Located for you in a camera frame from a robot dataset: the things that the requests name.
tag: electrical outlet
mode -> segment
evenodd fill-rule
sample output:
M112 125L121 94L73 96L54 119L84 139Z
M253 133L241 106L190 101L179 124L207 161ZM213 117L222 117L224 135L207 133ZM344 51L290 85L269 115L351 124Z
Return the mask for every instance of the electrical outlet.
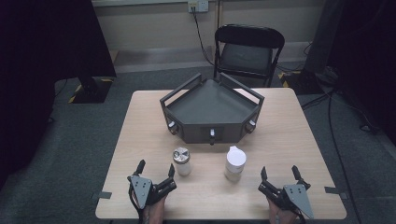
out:
M190 13L192 13L193 8L195 8L195 12L198 12L198 1L189 1L187 5Z
M209 11L209 2L207 0L189 1L188 11L192 13L193 8L195 12L207 12Z

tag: human hand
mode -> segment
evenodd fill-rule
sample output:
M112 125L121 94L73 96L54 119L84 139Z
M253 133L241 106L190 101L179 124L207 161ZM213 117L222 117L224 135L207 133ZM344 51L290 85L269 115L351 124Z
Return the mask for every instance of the human hand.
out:
M270 223L271 224L291 224L297 218L297 215L289 210L280 209L273 201L267 198L270 205Z
M167 195L161 198L154 205L148 205L143 211L143 220L145 224L162 224L165 210L165 199Z

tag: black box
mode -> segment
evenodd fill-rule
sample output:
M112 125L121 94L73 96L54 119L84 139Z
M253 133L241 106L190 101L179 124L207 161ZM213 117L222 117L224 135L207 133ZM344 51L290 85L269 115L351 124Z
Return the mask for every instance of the black box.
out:
M226 85L224 79L257 98L258 103ZM165 104L194 82L197 83L190 90ZM245 134L252 133L263 101L263 96L227 75L220 74L219 80L202 80L201 74L197 74L164 96L160 103L171 134L185 143L213 145L237 143Z

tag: chair backrest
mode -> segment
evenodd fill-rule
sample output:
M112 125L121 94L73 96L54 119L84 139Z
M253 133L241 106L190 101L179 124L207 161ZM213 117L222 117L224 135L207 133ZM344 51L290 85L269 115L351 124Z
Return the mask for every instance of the chair backrest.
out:
M248 25L227 24L215 33L219 42L268 49L282 49L285 38L275 29Z

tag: wooden table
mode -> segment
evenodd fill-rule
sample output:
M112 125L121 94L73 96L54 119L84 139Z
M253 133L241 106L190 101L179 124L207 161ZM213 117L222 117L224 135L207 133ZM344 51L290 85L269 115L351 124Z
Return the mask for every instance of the wooden table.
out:
M265 165L268 181L277 188L295 184L291 171L296 165L305 181L317 219L343 219L347 212L337 194L318 145L294 91L286 88L255 89L265 97L256 130L237 144L185 144L166 128L160 99L169 91L136 91L123 123L103 191L110 199L100 199L99 218L138 218L128 198L131 175L141 160L146 166L141 176L155 184L165 180L173 162L173 150L186 147L191 153L192 172L175 174L177 189L166 198L165 219L268 219L268 202L258 191L260 172ZM247 154L239 182L223 174L226 154L236 145Z

